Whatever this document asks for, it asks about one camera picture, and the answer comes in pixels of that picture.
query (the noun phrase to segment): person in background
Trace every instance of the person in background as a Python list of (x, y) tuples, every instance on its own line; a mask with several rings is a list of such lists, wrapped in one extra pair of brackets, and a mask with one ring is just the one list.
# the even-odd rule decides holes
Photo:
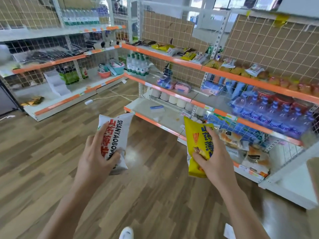
[[(115, 152), (109, 160), (105, 160), (101, 155), (101, 143), (107, 127), (108, 123), (104, 124), (94, 136), (87, 138), (74, 183), (61, 199), (38, 239), (73, 238), (84, 209), (120, 159), (118, 152)], [(225, 144), (212, 129), (207, 127), (207, 131), (214, 144), (212, 157), (205, 160), (196, 152), (193, 153), (193, 157), (220, 192), (229, 211), (236, 239), (270, 239), (246, 194), (237, 184), (233, 161), (226, 151)], [(133, 238), (132, 228), (126, 227), (122, 230), (120, 239)]]

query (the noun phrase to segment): toilet paper roll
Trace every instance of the toilet paper roll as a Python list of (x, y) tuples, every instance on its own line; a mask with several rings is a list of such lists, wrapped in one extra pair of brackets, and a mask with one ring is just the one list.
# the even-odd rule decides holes
[(152, 96), (159, 98), (162, 92), (159, 90), (153, 89), (152, 90)]
[(186, 101), (183, 101), (182, 99), (178, 99), (176, 105), (180, 108), (185, 108), (186, 103), (187, 103)]
[(169, 103), (176, 105), (177, 103), (177, 98), (174, 96), (169, 96)]
[(198, 115), (198, 116), (200, 116), (200, 117), (202, 117), (202, 116), (204, 116), (204, 114), (205, 114), (205, 109), (203, 109), (203, 108), (201, 108), (201, 107), (197, 107), (196, 108), (196, 110), (195, 110), (195, 113)]
[(164, 101), (168, 101), (169, 100), (169, 94), (166, 94), (165, 92), (162, 92), (160, 98)]
[(186, 103), (186, 106), (185, 106), (185, 109), (186, 110), (188, 110), (188, 111), (193, 111), (193, 108), (194, 108), (194, 105), (193, 104), (191, 104), (191, 103), (189, 103), (189, 102), (187, 102)]

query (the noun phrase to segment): shoe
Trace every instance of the shoe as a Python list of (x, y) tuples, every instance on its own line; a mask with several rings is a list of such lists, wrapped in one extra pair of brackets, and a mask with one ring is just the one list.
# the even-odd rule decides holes
[(134, 239), (133, 229), (131, 227), (125, 227), (122, 230), (119, 239)]

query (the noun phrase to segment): wooden floor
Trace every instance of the wooden floor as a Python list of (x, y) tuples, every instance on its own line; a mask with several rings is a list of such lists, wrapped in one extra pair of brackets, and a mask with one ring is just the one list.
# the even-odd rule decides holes
[[(128, 80), (99, 96), (114, 92), (136, 94), (138, 84)], [(99, 99), (41, 122), (20, 112), (0, 122), (0, 238), (37, 237), (70, 188), (98, 115), (117, 116), (129, 103)], [(224, 238), (225, 223), (231, 224), (225, 204), (207, 179), (188, 177), (186, 147), (176, 136), (134, 117), (126, 162), (129, 169), (109, 177), (94, 195), (75, 238), (118, 238), (125, 226), (133, 227), (136, 239)], [(237, 178), (272, 239), (311, 238), (304, 209)]]

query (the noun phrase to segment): yellow tape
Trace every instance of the yellow tape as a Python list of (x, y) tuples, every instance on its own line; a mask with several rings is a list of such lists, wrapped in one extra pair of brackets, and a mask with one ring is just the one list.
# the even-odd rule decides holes
[(290, 17), (289, 15), (278, 14), (275, 21), (274, 21), (274, 26), (279, 27), (279, 28), (282, 27), (283, 25), (286, 24), (289, 17)]

